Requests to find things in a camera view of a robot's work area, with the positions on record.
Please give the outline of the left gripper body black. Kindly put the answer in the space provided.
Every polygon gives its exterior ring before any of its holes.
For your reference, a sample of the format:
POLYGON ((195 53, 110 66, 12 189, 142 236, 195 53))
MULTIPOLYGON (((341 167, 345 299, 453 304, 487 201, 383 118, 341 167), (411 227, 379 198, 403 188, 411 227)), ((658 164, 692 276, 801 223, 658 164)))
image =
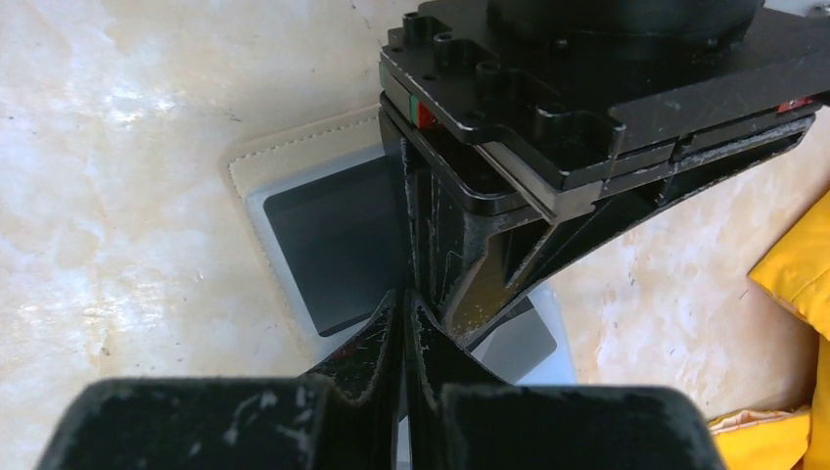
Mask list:
POLYGON ((829 101, 829 23, 761 1, 431 1, 380 72, 470 211, 560 222, 797 145, 829 101))

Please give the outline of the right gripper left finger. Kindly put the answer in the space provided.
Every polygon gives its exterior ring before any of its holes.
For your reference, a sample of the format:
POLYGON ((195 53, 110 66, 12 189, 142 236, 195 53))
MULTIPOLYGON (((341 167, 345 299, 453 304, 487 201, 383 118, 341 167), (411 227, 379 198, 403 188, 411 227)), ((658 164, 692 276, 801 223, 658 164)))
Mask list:
POLYGON ((399 293, 290 377, 114 378, 81 392, 41 469, 392 469, 399 293))

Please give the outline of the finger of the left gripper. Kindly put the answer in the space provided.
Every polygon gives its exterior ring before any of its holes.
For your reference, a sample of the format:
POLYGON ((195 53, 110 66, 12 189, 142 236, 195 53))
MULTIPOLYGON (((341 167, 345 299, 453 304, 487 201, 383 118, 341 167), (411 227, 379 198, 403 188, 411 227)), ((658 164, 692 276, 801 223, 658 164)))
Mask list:
POLYGON ((614 178, 609 190, 553 223, 526 203, 477 215, 441 190, 441 326, 456 341, 482 338, 551 275, 666 209, 795 148, 813 122, 813 117, 788 118, 667 169, 614 178))
POLYGON ((391 110, 379 111, 385 149, 402 166, 412 280, 436 308, 458 308, 486 253, 493 217, 471 210, 461 175, 391 110))

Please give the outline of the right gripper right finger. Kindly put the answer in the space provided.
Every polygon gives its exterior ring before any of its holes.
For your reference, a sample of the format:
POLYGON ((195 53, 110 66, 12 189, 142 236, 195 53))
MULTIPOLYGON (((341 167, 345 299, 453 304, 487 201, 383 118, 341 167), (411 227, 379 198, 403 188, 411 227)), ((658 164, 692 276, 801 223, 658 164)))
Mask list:
POLYGON ((404 369, 416 469, 720 469, 704 418, 666 387, 517 386, 483 367, 405 294, 404 369))

